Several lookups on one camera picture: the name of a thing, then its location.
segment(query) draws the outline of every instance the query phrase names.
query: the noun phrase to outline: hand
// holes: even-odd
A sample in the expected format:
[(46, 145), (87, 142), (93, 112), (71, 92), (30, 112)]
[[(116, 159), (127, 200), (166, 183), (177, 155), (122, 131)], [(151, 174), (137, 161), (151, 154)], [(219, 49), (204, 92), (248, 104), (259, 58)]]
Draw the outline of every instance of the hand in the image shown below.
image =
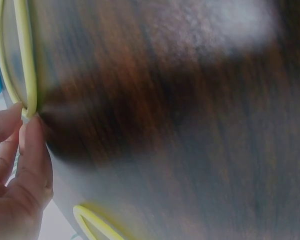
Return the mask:
[[(51, 159), (41, 120), (22, 126), (21, 104), (0, 112), (0, 240), (38, 239), (53, 196)], [(8, 184), (19, 145), (16, 177)]]

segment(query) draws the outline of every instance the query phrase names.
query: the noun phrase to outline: fingernail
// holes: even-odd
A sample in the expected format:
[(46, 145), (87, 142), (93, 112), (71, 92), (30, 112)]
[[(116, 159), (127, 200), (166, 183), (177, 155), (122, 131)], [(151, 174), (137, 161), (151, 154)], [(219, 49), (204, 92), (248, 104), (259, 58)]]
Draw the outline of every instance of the fingernail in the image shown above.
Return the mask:
[(19, 152), (23, 155), (26, 146), (26, 129), (27, 124), (23, 124), (19, 131)]

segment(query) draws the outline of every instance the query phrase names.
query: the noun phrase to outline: wood grain pattern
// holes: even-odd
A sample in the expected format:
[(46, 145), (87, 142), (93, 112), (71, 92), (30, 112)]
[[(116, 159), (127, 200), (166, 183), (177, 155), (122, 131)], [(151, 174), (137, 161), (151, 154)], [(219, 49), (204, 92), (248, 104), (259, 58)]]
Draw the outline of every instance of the wood grain pattern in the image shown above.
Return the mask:
[(300, 240), (300, 0), (31, 0), (55, 201), (132, 240)]

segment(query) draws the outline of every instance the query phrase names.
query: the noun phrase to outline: brown wood grain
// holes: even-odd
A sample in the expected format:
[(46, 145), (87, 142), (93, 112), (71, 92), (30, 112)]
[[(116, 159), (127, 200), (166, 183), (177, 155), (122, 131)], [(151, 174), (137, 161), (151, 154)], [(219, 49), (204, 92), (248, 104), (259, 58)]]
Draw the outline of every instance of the brown wood grain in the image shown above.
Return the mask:
[(300, 240), (300, 0), (30, 0), (55, 201), (131, 240)]

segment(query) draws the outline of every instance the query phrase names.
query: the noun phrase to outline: yellow cord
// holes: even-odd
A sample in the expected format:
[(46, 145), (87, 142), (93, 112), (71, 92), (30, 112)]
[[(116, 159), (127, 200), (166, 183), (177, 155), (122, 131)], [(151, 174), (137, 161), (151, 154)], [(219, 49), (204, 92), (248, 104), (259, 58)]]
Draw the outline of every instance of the yellow cord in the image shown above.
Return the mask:
[(74, 206), (73, 215), (81, 227), (84, 234), (89, 240), (97, 240), (92, 234), (89, 227), (87, 226), (84, 218), (89, 221), (96, 229), (98, 229), (103, 235), (105, 235), (109, 240), (126, 240), (118, 232), (116, 232), (109, 224), (98, 217), (91, 210), (83, 206)]
[[(4, 1), (0, 0), (0, 69), (4, 84), (13, 103), (21, 102), (14, 86), (10, 80), (5, 61), (5, 50), (3, 43), (3, 10)], [(37, 111), (37, 77), (32, 50), (32, 38), (30, 35), (30, 23), (28, 19), (27, 0), (14, 0), (16, 26), (18, 31), (19, 45), (21, 51), (22, 68), (26, 88), (27, 108), (23, 108), (22, 114), (31, 118)]]

